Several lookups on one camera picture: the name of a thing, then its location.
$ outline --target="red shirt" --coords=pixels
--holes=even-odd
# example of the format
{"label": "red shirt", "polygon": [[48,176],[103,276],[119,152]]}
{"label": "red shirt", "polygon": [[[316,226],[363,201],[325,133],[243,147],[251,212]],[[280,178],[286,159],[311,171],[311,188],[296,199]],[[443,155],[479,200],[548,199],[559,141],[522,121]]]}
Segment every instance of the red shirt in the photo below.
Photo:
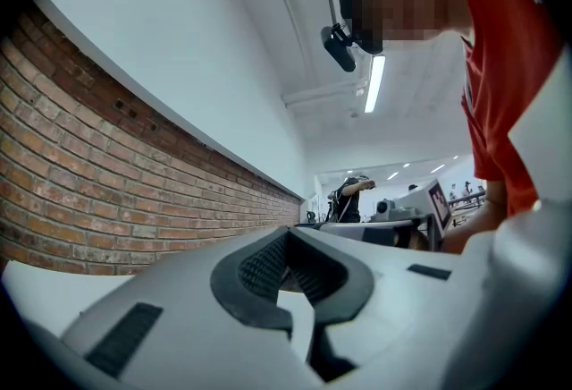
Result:
{"label": "red shirt", "polygon": [[550,75],[563,41],[535,0],[467,1],[475,29],[474,45],[465,45],[472,112],[465,96],[462,106],[475,177],[504,180],[510,216],[529,209],[538,196],[508,133]]}

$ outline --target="ceiling light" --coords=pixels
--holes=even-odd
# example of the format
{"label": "ceiling light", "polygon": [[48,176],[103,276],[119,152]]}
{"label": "ceiling light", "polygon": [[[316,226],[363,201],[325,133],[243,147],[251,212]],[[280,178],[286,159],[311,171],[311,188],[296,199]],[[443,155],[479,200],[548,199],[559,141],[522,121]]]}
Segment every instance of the ceiling light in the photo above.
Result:
{"label": "ceiling light", "polygon": [[369,78],[369,90],[367,91],[366,109],[364,110],[367,114],[371,114],[374,111],[379,88],[382,85],[384,68],[385,56],[374,56],[372,74]]}
{"label": "ceiling light", "polygon": [[436,169],[433,169],[433,170],[431,171],[431,174],[437,172],[437,171],[438,171],[439,169],[441,169],[442,167],[445,167],[445,165],[440,165],[440,166],[437,167]]}

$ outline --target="hand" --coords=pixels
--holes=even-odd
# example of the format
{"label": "hand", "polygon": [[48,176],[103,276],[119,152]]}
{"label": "hand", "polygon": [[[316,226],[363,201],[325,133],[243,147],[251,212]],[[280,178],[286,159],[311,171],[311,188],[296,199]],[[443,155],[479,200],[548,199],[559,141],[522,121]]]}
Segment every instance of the hand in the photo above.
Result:
{"label": "hand", "polygon": [[375,182],[373,180],[364,180],[363,182],[361,182],[360,184],[360,190],[372,190],[373,188],[375,188]]}

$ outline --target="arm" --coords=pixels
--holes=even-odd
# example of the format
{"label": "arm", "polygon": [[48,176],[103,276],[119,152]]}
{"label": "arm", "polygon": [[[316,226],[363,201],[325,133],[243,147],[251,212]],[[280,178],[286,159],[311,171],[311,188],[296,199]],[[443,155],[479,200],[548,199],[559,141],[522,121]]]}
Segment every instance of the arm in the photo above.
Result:
{"label": "arm", "polygon": [[364,180],[354,183],[353,185],[348,185],[341,191],[341,194],[343,196],[351,196],[358,191],[371,190],[372,188],[375,188],[375,182],[373,180]]}
{"label": "arm", "polygon": [[445,234],[443,251],[462,253],[468,239],[482,231],[492,231],[507,217],[507,188],[503,181],[488,182],[484,204],[467,222]]}

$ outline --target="brick wall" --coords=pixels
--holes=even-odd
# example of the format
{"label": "brick wall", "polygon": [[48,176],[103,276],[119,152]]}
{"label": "brick wall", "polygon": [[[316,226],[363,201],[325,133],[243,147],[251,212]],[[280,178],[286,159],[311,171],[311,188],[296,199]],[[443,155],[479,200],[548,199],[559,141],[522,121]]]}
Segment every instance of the brick wall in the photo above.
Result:
{"label": "brick wall", "polygon": [[3,266],[133,274],[175,251],[298,222],[298,199],[137,99],[32,3],[1,51]]}

